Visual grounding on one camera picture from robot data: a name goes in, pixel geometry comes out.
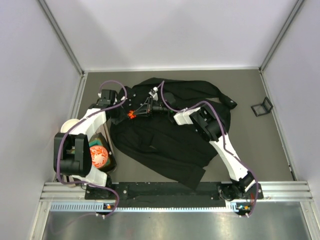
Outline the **black button shirt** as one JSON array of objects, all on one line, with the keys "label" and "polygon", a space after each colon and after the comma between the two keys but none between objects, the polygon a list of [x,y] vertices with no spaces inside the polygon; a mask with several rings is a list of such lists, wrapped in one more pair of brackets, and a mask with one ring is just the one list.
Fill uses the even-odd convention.
[{"label": "black button shirt", "polygon": [[237,103],[215,85],[202,80],[153,77],[118,93],[120,98],[127,96],[127,100],[118,108],[120,116],[111,121],[109,132],[115,147],[156,173],[195,190],[205,174],[204,167],[218,154],[195,127],[177,125],[173,115],[168,113],[133,119],[127,116],[146,101],[152,88],[161,83],[164,84],[164,97],[173,109],[181,110],[208,101],[227,129],[231,125],[231,110]]}]

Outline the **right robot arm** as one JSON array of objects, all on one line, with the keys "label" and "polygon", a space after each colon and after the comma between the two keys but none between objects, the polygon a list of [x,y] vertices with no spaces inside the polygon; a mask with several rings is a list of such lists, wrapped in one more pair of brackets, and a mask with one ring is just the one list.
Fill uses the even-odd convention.
[{"label": "right robot arm", "polygon": [[173,119],[179,126],[193,125],[199,135],[218,153],[226,166],[231,184],[221,187],[220,195],[228,200],[250,195],[253,200],[259,196],[259,184],[252,171],[239,158],[233,148],[225,125],[218,113],[207,101],[182,110],[173,109],[166,101],[158,104],[153,97],[130,113],[131,117],[149,116],[153,113],[174,113]]}]

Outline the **orange maple leaf brooch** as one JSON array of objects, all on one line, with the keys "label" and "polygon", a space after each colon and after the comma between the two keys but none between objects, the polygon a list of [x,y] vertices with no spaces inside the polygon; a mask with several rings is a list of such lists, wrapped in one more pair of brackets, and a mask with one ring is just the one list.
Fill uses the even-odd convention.
[{"label": "orange maple leaf brooch", "polygon": [[128,112],[127,116],[128,116],[128,118],[131,119],[131,120],[137,117],[137,115],[135,114],[135,111],[134,111],[134,110],[130,110],[130,111]]}]

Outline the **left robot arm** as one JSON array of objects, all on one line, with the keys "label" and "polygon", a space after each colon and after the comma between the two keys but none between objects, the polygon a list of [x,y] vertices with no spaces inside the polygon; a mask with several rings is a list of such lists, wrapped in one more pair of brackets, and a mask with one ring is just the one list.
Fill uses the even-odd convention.
[{"label": "left robot arm", "polygon": [[117,100],[116,91],[103,89],[77,123],[54,136],[53,168],[61,184],[84,184],[116,194],[108,174],[93,165],[89,140],[107,122],[107,112],[125,103],[128,94],[123,90],[124,96]]}]

